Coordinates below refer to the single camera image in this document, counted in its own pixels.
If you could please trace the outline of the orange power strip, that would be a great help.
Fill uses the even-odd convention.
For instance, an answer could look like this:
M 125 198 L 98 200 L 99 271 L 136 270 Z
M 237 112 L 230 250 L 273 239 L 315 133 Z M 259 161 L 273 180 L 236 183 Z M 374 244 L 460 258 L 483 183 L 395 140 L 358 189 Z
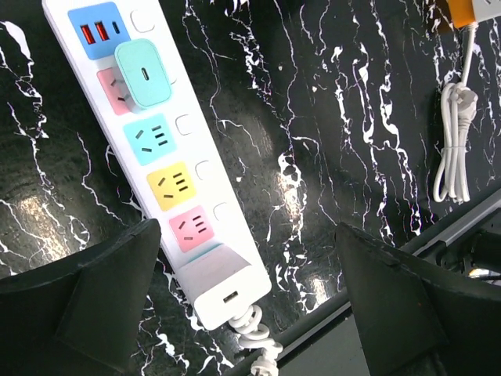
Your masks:
M 500 0 L 447 0 L 456 28 L 480 23 L 500 16 Z

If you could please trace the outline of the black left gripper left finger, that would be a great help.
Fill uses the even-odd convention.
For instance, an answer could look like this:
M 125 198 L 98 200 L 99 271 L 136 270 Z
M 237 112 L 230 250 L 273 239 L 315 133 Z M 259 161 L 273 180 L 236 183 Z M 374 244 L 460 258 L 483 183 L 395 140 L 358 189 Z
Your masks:
M 122 375 L 160 248 L 147 219 L 102 243 L 1 280 L 3 375 Z

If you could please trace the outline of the white usb charger plug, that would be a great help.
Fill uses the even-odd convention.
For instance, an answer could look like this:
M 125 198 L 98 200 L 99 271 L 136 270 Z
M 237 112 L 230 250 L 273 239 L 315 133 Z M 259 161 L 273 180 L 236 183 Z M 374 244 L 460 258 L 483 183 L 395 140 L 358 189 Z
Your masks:
M 265 267 L 253 265 L 222 244 L 175 272 L 202 326 L 212 331 L 271 291 Z

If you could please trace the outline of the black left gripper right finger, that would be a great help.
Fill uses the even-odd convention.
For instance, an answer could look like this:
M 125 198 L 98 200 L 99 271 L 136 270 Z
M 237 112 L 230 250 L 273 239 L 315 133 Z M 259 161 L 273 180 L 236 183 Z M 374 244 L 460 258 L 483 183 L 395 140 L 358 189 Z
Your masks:
M 372 375 L 498 375 L 500 288 L 341 223 L 334 235 Z

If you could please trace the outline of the white multicolour power strip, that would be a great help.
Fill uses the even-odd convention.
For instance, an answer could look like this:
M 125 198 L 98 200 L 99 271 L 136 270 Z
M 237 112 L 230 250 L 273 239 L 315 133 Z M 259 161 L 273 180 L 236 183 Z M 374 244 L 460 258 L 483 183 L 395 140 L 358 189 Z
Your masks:
M 160 3 L 42 6 L 140 208 L 160 224 L 160 245 L 174 274 L 222 244 L 264 266 Z M 134 114 L 114 77 L 114 51 L 140 38 L 157 47 L 172 96 Z

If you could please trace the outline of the teal charger plug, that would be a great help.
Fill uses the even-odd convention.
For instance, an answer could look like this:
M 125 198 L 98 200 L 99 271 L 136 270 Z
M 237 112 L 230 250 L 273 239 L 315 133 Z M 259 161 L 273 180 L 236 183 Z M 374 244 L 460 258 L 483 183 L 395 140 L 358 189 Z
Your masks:
M 157 47 L 145 38 L 122 42 L 114 51 L 114 77 L 128 109 L 134 114 L 166 103 L 171 83 Z

